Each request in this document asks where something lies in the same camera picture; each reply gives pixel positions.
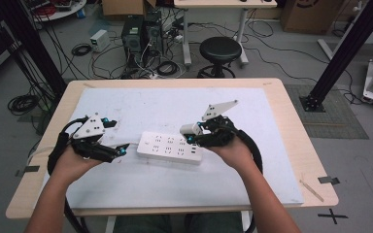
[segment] hand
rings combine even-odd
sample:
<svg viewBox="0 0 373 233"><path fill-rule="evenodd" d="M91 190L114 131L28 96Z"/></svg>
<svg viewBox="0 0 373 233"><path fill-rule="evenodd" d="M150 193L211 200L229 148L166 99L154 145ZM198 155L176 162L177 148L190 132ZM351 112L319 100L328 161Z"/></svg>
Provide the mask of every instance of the hand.
<svg viewBox="0 0 373 233"><path fill-rule="evenodd" d="M69 185L83 176L89 169L101 163L101 161L94 159L83 159L74 152L71 146L68 146L56 162L51 178Z"/></svg>
<svg viewBox="0 0 373 233"><path fill-rule="evenodd" d="M254 165L250 150L237 136L234 136L232 141L224 147L210 147L207 149L215 152L228 166L238 172L245 169L249 164Z"/></svg>

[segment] gray mat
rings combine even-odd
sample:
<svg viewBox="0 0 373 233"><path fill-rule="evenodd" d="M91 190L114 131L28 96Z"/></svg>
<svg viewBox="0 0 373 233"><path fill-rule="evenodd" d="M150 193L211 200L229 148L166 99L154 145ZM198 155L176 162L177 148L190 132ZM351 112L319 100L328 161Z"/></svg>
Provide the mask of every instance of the gray mat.
<svg viewBox="0 0 373 233"><path fill-rule="evenodd" d="M323 101L325 113L305 112L299 96L307 96L312 85L286 85L289 98L298 112L308 136L331 139L369 139L349 103L339 91L329 91Z"/></svg>

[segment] black stool seat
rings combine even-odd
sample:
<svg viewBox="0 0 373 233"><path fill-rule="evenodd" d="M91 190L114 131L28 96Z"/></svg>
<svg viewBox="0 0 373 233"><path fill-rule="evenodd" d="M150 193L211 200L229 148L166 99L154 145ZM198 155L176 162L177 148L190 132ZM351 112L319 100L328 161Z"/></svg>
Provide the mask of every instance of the black stool seat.
<svg viewBox="0 0 373 233"><path fill-rule="evenodd" d="M210 78L224 78L222 70L228 71L235 78L234 73L222 65L234 61L241 55L242 48L238 42L227 37L212 37L201 43L199 51L213 65L199 70L198 78L204 78L204 75Z"/></svg>

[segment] desk leg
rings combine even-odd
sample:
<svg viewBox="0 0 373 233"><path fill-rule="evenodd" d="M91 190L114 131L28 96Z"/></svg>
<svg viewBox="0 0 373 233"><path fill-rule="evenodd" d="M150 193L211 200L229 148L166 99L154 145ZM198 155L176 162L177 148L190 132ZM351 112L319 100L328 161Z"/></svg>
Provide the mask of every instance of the desk leg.
<svg viewBox="0 0 373 233"><path fill-rule="evenodd" d="M184 9L184 38L183 38L183 52L184 52L184 64L186 65L186 69L189 69L189 66L192 63L190 59L190 51L189 51L189 41L188 41L188 32L187 32L187 9Z"/></svg>
<svg viewBox="0 0 373 233"><path fill-rule="evenodd" d="M241 44L242 35L244 34L245 21L247 20L247 12L248 12L247 8L242 9L241 18L240 18L240 21L239 21L239 30L238 30L237 39L236 39L236 41L240 44L241 48L242 48L242 44ZM241 56L240 56L239 59L240 59L240 62L241 62L241 67L249 64L247 55L245 54L245 51L244 51L244 48L242 48L242 53L241 53Z"/></svg>

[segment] power outlet socket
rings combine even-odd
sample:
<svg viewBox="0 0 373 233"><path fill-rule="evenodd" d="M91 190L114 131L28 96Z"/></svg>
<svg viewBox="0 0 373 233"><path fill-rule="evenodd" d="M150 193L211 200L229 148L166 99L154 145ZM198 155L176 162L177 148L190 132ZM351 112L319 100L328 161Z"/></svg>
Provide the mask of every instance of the power outlet socket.
<svg viewBox="0 0 373 233"><path fill-rule="evenodd" d="M199 165L202 148L189 145L182 135L144 132L137 152L142 157Z"/></svg>

